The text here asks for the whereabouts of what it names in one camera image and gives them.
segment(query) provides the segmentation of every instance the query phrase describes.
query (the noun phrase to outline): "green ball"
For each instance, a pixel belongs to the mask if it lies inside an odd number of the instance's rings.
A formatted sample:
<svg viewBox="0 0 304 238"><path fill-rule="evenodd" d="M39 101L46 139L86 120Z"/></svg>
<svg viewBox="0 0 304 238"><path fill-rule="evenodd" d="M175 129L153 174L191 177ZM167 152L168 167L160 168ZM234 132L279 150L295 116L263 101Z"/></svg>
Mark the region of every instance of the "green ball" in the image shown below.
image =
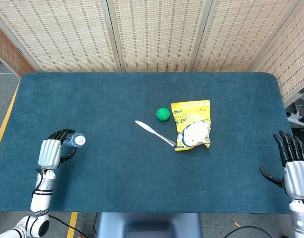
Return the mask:
<svg viewBox="0 0 304 238"><path fill-rule="evenodd" d="M167 108L159 108L156 112L158 120L166 121L170 117L170 111Z"/></svg>

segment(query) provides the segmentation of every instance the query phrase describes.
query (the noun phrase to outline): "blue tablecloth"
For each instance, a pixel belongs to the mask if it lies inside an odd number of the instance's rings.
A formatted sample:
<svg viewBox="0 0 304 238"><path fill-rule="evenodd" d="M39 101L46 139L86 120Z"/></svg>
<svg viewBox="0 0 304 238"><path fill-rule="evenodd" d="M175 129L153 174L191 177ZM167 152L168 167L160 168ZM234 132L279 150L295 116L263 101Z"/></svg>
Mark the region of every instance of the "blue tablecloth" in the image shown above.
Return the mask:
<svg viewBox="0 0 304 238"><path fill-rule="evenodd" d="M174 148L172 102L210 99L211 147ZM56 170L51 210L287 213L288 197L258 167L282 176L272 135L290 131L266 73L33 73L22 78L0 145L0 211L29 210L40 145L71 128L87 142Z"/></svg>

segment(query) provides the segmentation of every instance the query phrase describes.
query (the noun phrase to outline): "yellow tape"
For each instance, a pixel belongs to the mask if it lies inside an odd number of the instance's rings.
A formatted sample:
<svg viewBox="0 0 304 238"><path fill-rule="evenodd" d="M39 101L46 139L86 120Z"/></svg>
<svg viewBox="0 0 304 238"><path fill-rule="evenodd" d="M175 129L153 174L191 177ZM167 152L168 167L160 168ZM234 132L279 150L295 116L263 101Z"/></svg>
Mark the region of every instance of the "yellow tape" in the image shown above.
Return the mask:
<svg viewBox="0 0 304 238"><path fill-rule="evenodd" d="M13 105L14 105L14 101L15 101L15 98L16 98L18 86L19 86L19 83L18 83L18 85L17 85L17 87L16 87L16 90L15 90L15 93L14 93L14 95L13 95L12 101L11 101L11 103L9 104L9 107L8 107L7 112L6 112L6 115L5 115L5 117L4 117L2 126L1 126L1 128L0 128L0 143L1 143L2 137L3 137L3 135L4 135L4 132L5 132L5 129L6 129L6 125L7 125L7 123L8 123L9 116L11 115L11 111L12 111L12 109L13 109Z"/></svg>
<svg viewBox="0 0 304 238"><path fill-rule="evenodd" d="M69 225L71 225L72 227L76 227L77 218L78 218L78 212L72 212ZM74 237L74 229L69 227L67 238L73 238L73 237Z"/></svg>

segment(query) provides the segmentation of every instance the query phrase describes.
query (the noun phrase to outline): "woven panel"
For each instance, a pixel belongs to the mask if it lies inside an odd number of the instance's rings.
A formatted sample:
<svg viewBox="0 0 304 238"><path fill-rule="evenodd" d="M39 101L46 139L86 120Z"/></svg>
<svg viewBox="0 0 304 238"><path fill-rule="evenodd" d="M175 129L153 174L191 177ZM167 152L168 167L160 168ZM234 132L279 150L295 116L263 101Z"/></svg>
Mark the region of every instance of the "woven panel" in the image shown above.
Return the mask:
<svg viewBox="0 0 304 238"><path fill-rule="evenodd" d="M304 82L304 2L253 71L274 74L283 99Z"/></svg>
<svg viewBox="0 0 304 238"><path fill-rule="evenodd" d="M100 1L0 0L0 17L43 71L116 71Z"/></svg>
<svg viewBox="0 0 304 238"><path fill-rule="evenodd" d="M126 71L188 71L208 2L114 0Z"/></svg>
<svg viewBox="0 0 304 238"><path fill-rule="evenodd" d="M196 71L248 71L294 0L218 0Z"/></svg>
<svg viewBox="0 0 304 238"><path fill-rule="evenodd" d="M0 29L0 58L10 66L18 76L35 72L22 53Z"/></svg>

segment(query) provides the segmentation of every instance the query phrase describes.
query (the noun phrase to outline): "white robotic hand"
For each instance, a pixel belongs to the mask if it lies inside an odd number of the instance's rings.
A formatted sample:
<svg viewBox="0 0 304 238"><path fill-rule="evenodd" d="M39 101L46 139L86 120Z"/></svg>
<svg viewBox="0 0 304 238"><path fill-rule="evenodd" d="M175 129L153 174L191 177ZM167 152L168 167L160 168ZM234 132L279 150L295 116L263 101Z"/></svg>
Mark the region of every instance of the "white robotic hand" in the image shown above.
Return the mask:
<svg viewBox="0 0 304 238"><path fill-rule="evenodd" d="M283 180L271 176L264 167L260 167L262 175L270 182L285 190L292 198L289 204L295 238L304 238L304 145L296 137L283 131L281 137L273 135L280 150L283 166Z"/></svg>
<svg viewBox="0 0 304 238"><path fill-rule="evenodd" d="M11 230L0 234L0 238L26 238L42 237L49 227L49 205L53 194L53 185L56 178L54 169L60 163L71 159L76 153L76 148L66 155L61 155L61 146L69 134L74 130L63 129L51 134L44 140L39 154L37 181L32 192L31 216L24 217Z"/></svg>

